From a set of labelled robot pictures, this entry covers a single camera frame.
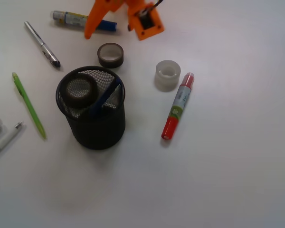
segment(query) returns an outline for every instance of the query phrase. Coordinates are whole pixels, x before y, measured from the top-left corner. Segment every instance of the label on marker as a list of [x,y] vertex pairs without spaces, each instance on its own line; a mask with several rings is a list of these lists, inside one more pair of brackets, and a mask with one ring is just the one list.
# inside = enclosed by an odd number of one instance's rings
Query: label on marker
[[190,96],[191,89],[185,85],[179,87],[175,100],[173,102],[169,117],[175,117],[178,120],[181,119],[181,115],[186,106],[186,102]]
[[65,15],[66,24],[84,27],[86,25],[86,21],[87,21],[87,16],[85,15],[66,12]]

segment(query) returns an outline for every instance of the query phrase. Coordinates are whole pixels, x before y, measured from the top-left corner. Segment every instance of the marker cap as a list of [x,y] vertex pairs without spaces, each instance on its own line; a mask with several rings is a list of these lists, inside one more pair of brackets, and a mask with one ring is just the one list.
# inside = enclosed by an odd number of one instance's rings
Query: marker cap
[[177,118],[169,117],[165,125],[165,128],[163,129],[163,132],[161,134],[162,138],[165,140],[172,139],[178,123],[179,121]]

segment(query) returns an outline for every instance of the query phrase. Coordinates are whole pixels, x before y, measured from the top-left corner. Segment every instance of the brown tape roll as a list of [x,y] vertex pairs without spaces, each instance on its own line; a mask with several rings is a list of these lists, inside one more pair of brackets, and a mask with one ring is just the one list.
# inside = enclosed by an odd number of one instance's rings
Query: brown tape roll
[[105,68],[116,68],[123,64],[124,50],[116,43],[103,44],[97,52],[100,65]]

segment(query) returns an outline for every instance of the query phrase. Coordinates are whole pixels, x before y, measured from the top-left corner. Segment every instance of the pen tip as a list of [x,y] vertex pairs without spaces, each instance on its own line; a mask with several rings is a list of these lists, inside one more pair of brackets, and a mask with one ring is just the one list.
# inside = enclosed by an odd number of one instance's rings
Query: pen tip
[[59,62],[59,61],[54,61],[54,62],[53,62],[53,65],[54,65],[55,67],[59,68],[59,67],[60,67],[60,62]]

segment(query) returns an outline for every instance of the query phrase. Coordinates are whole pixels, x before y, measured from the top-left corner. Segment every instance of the marker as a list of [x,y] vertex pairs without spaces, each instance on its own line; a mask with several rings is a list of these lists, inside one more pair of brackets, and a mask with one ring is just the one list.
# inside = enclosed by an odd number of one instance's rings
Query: marker
[[5,136],[0,139],[0,151],[5,147],[14,136],[22,129],[23,122],[19,122],[16,126]]
[[194,82],[194,74],[188,73],[184,77],[182,84],[180,85],[176,97],[174,99],[171,111],[168,116],[167,123],[161,134],[165,140],[170,140],[173,137],[177,124],[181,119],[181,115],[186,106],[186,102],[190,96],[192,85]]
[[[88,16],[77,14],[77,13],[55,10],[51,12],[51,18],[58,21],[60,24],[66,24],[66,25],[72,25],[72,26],[84,28],[86,26],[86,21],[87,21]],[[110,31],[110,32],[116,32],[116,27],[117,27],[116,22],[102,20],[99,23],[97,29],[104,30],[104,31]]]

